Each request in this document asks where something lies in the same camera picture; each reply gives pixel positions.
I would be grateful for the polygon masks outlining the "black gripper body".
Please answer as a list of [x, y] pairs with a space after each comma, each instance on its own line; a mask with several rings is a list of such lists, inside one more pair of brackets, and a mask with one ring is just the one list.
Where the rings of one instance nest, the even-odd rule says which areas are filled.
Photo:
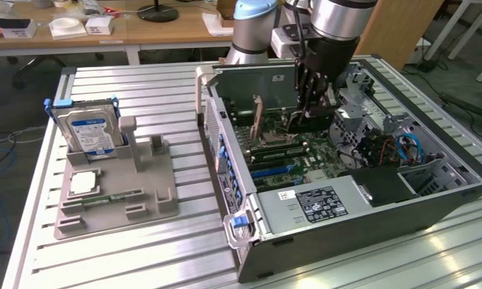
[[347, 41], [310, 39], [306, 43], [304, 57], [298, 61], [298, 79], [302, 79], [306, 73], [318, 73], [334, 82], [346, 70], [359, 41], [359, 37]]

